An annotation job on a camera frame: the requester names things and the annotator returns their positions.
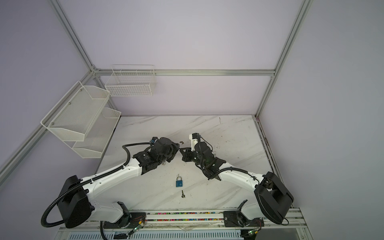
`white mesh shelf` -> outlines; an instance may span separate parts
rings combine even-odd
[[[152,65],[112,65],[105,89],[113,97],[152,96],[156,76]]]
[[[50,121],[41,124],[62,141],[84,141],[101,110],[106,105],[110,92],[95,86],[83,86]]]
[[[120,115],[119,111],[103,108],[85,140],[71,148],[82,158],[101,158]]]

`table surface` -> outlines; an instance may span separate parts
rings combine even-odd
[[[167,137],[189,147],[189,134],[198,132],[213,146],[213,153],[249,172],[271,171],[251,115],[121,117],[98,172],[123,163],[124,144]],[[131,156],[145,146],[129,147]],[[178,152],[166,165],[129,179],[103,195],[103,201],[123,202],[130,210],[225,209],[256,202],[254,193],[230,182],[207,180],[193,162],[183,162]],[[180,175],[183,187],[175,187]]]

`blue padlock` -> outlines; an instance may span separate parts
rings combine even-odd
[[[183,180],[181,180],[180,176],[177,176],[176,178],[176,187],[182,187],[183,186]]]

